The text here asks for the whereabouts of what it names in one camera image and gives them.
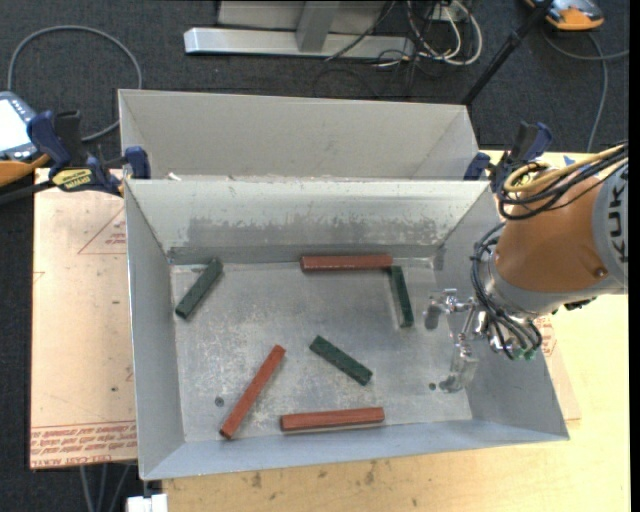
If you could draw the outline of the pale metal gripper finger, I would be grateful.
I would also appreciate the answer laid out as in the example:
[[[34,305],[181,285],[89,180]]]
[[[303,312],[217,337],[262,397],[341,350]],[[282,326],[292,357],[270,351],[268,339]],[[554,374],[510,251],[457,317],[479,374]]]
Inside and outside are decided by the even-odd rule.
[[[439,388],[447,393],[462,391],[473,380],[479,359],[474,356],[468,344],[456,344],[453,349],[448,376],[439,383]]]
[[[439,296],[431,297],[424,312],[424,326],[427,330],[435,330],[439,325],[440,317],[451,315],[458,310],[457,290],[455,288],[444,289]]]

